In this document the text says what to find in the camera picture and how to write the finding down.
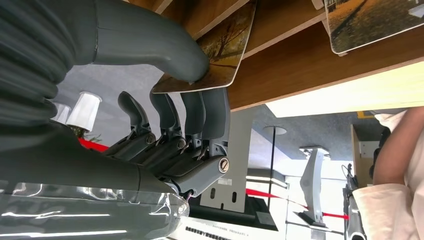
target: wooden shelf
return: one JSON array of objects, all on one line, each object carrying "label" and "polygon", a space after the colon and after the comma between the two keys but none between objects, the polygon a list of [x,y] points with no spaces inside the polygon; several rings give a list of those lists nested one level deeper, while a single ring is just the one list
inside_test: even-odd
[{"label": "wooden shelf", "polygon": [[161,14],[173,0],[124,0],[139,7]]},{"label": "wooden shelf", "polygon": [[248,58],[325,19],[325,10],[316,10],[311,0],[262,0],[256,7],[243,58]]},{"label": "wooden shelf", "polygon": [[322,23],[241,61],[229,86],[232,111],[385,72],[423,60],[424,27],[339,57]]},{"label": "wooden shelf", "polygon": [[195,39],[199,39],[249,0],[196,0],[185,14],[182,25]]}]

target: person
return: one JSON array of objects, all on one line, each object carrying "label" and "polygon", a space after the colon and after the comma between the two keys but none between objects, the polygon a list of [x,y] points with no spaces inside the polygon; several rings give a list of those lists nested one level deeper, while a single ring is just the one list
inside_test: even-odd
[{"label": "person", "polygon": [[373,186],[353,192],[369,240],[424,240],[424,106],[377,114],[390,129]]}]

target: metal bracket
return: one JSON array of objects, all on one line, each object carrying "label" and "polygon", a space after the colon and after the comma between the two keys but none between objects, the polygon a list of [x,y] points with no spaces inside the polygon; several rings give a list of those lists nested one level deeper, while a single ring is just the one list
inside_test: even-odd
[{"label": "metal bracket", "polygon": [[[329,152],[321,146],[301,147],[302,152],[309,152],[310,157],[306,168],[300,179],[300,187],[304,193],[304,198],[308,210],[300,212],[298,216],[310,225],[312,229],[326,229],[323,221],[323,213],[321,211],[321,168],[325,156],[329,156]],[[325,233],[321,231],[311,230],[317,240],[325,240]]]}]

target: clear plastic cover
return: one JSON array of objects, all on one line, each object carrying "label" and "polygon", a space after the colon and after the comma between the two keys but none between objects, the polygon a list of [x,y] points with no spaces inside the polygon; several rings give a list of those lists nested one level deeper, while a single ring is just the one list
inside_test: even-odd
[{"label": "clear plastic cover", "polygon": [[189,204],[173,193],[0,180],[0,239],[142,240],[170,235]]}]

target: screw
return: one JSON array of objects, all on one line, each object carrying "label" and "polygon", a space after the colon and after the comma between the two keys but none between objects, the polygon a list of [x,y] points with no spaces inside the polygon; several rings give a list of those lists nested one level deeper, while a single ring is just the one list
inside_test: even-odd
[{"label": "screw", "polygon": [[186,141],[184,141],[184,139],[180,139],[179,141],[178,141],[178,143],[176,144],[176,147],[178,148],[178,149],[182,149],[182,148],[184,148],[184,146],[186,145]]},{"label": "screw", "polygon": [[153,135],[153,134],[149,134],[149,135],[147,136],[147,138],[146,138],[146,143],[147,143],[147,144],[152,144],[152,143],[154,143],[154,142],[155,142],[155,140],[156,140],[155,135]]},{"label": "screw", "polygon": [[221,158],[221,160],[219,160],[218,168],[222,174],[225,174],[230,168],[230,162],[228,161],[228,158]]}]

